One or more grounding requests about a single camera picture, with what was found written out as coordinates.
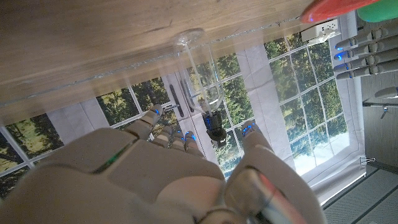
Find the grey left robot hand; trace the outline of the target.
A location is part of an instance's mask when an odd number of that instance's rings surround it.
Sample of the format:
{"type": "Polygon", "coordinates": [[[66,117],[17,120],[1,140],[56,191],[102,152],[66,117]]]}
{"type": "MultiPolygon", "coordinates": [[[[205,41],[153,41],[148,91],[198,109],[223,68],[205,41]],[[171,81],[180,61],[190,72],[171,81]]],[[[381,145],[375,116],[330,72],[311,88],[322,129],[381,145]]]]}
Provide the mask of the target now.
{"type": "Polygon", "coordinates": [[[380,27],[335,44],[337,84],[397,71],[397,29],[380,27]]]}

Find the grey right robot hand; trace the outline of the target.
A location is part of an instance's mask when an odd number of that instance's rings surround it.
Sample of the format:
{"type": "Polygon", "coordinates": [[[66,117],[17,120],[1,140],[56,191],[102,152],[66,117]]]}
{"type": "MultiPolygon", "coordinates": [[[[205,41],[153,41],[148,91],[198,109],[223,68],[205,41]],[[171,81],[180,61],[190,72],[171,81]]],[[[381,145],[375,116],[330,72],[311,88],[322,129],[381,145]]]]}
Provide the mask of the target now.
{"type": "Polygon", "coordinates": [[[123,130],[101,128],[45,158],[2,201],[2,223],[325,223],[307,183],[257,124],[229,178],[192,132],[165,127],[153,106],[123,130]]]}

